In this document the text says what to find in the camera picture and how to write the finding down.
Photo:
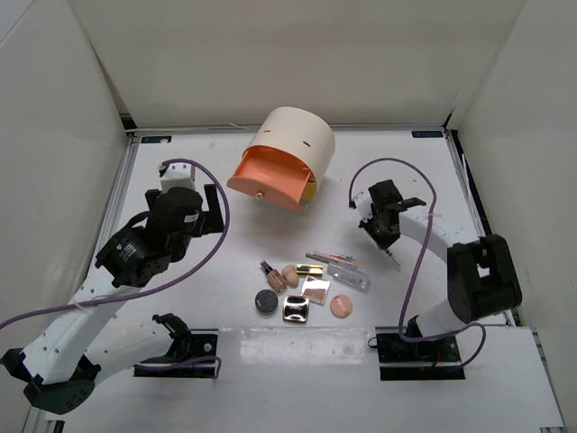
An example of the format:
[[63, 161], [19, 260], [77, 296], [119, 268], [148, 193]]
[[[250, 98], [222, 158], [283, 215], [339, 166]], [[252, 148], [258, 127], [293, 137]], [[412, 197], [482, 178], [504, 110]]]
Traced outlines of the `striped thin pencil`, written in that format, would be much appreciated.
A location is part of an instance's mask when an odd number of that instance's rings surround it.
[[350, 256], [350, 255], [339, 254], [339, 253], [331, 253], [330, 255], [336, 261], [349, 262], [349, 263], [355, 262], [355, 258], [353, 256]]

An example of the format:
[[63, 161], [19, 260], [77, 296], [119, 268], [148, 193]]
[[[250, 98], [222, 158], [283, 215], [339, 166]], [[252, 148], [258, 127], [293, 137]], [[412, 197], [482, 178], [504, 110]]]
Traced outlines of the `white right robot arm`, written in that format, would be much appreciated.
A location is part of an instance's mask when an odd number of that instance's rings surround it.
[[506, 239], [480, 236], [451, 224], [426, 207], [420, 198], [403, 198], [392, 180], [384, 180], [350, 201], [361, 216], [363, 229], [383, 251], [401, 237], [421, 244], [409, 281], [416, 283], [425, 253], [446, 266], [443, 301], [411, 319], [401, 320], [405, 349], [424, 361], [437, 347], [437, 339], [455, 335], [469, 324], [522, 303], [523, 295]]

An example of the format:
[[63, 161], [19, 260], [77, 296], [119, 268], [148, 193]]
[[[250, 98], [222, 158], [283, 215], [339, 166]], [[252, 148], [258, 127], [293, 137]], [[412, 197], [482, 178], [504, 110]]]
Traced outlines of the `orange drawer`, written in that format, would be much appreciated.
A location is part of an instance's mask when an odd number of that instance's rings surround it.
[[229, 189], [300, 212], [302, 191], [314, 176], [296, 157], [281, 151], [257, 148], [242, 157], [234, 174], [226, 182]]

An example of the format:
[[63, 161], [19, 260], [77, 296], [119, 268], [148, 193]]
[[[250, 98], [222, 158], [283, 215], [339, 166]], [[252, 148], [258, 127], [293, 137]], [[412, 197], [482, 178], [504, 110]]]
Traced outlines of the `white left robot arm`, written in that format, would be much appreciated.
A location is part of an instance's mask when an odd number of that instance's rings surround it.
[[147, 210], [109, 238], [70, 303], [53, 310], [57, 317], [34, 341], [2, 356], [34, 408], [69, 413], [99, 383], [132, 367], [158, 373], [217, 359], [200, 354], [195, 335], [173, 313], [101, 334], [127, 301], [150, 295], [146, 285], [181, 261], [192, 239], [226, 236], [230, 225], [228, 201], [215, 183], [202, 193], [180, 185], [150, 189], [145, 198]]

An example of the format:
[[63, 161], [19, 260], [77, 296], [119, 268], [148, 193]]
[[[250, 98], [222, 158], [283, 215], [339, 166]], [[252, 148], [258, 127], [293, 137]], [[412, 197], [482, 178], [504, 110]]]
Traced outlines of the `yellow drawer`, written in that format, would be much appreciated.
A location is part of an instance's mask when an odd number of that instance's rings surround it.
[[312, 201], [315, 199], [317, 193], [317, 184], [313, 180], [309, 180], [304, 187], [301, 197], [299, 199], [299, 205], [303, 210], [307, 209]]

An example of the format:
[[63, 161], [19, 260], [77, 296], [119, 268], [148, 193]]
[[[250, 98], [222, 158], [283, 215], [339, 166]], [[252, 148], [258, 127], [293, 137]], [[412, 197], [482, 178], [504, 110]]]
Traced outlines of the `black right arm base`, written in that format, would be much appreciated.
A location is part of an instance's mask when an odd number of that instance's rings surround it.
[[383, 382], [460, 381], [465, 379], [454, 336], [409, 343], [397, 332], [377, 332], [367, 341], [375, 350]]

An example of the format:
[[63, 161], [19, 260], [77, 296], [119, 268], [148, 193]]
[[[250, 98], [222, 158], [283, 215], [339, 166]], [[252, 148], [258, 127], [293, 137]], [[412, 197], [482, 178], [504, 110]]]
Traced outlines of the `black gold lipstick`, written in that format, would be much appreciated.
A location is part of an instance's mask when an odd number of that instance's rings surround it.
[[296, 271], [299, 276], [322, 276], [324, 273], [324, 266], [322, 264], [298, 263]]

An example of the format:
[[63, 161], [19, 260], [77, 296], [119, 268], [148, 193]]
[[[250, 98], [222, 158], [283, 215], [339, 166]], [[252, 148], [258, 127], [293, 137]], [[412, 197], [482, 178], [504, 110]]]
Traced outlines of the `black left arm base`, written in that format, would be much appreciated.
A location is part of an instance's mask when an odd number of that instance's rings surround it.
[[212, 379], [222, 368], [217, 355], [218, 332], [213, 329], [189, 328], [178, 316], [168, 313], [154, 315], [152, 321], [163, 326], [171, 338], [165, 355], [139, 362], [133, 376], [142, 378]]

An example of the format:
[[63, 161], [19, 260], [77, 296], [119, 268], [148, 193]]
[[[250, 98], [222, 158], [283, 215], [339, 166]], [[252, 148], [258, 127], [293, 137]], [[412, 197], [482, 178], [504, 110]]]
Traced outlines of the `cream drawer organizer shell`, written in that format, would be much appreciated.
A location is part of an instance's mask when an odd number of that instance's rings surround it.
[[320, 186], [334, 157], [335, 137], [331, 127], [318, 115], [282, 106], [268, 114], [243, 156], [257, 148], [296, 157], [310, 169], [316, 185]]

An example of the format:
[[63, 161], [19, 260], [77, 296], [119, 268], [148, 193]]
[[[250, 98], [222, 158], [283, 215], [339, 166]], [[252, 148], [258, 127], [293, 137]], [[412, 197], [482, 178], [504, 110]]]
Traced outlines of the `beige makeup sponge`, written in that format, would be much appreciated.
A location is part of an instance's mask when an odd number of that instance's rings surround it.
[[285, 278], [291, 288], [296, 288], [298, 286], [299, 276], [297, 268], [294, 265], [290, 264], [285, 266], [281, 270], [281, 275]]

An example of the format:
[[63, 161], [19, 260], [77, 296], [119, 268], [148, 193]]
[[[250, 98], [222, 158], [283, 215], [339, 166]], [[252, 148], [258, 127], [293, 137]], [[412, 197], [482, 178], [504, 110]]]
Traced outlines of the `round pink powder puff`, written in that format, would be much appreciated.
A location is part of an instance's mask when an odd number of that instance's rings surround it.
[[336, 318], [348, 318], [353, 313], [353, 303], [345, 295], [334, 296], [330, 301], [329, 308]]

